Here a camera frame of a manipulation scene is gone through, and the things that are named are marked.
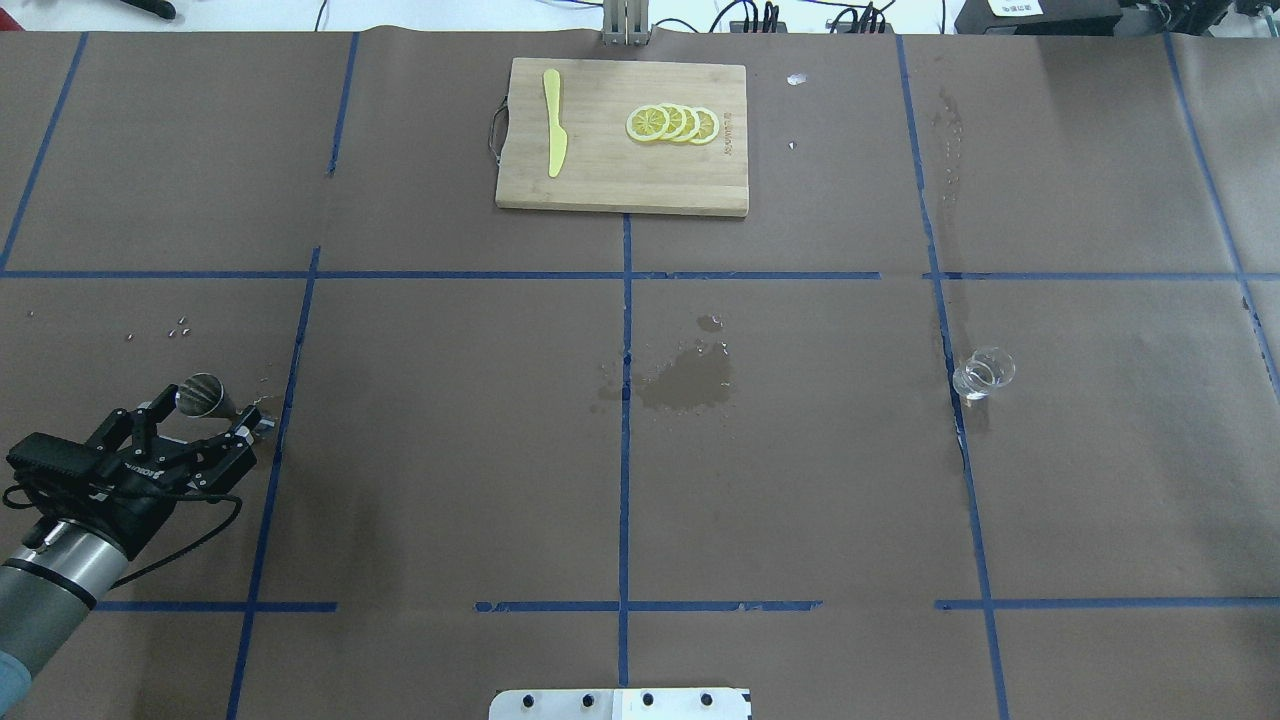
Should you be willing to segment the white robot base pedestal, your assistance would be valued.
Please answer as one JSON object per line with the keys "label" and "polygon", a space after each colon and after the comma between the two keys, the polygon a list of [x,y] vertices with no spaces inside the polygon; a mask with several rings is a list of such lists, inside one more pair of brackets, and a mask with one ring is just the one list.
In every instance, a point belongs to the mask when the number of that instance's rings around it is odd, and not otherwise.
{"label": "white robot base pedestal", "polygon": [[753,719],[751,694],[732,687],[502,691],[489,719]]}

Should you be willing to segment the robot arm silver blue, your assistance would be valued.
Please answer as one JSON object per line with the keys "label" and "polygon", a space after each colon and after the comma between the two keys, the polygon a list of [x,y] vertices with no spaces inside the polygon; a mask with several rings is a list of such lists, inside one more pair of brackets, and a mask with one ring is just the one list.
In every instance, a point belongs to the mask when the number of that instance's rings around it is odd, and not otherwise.
{"label": "robot arm silver blue", "polygon": [[257,406],[214,407],[227,429],[202,439],[160,432],[174,413],[193,415],[177,386],[134,409],[110,411],[86,439],[36,432],[5,456],[13,483],[3,505],[37,521],[1,568],[3,708],[35,678],[114,588],[140,578],[131,564],[188,502],[243,507],[236,486],[256,465],[255,445],[275,418]]}

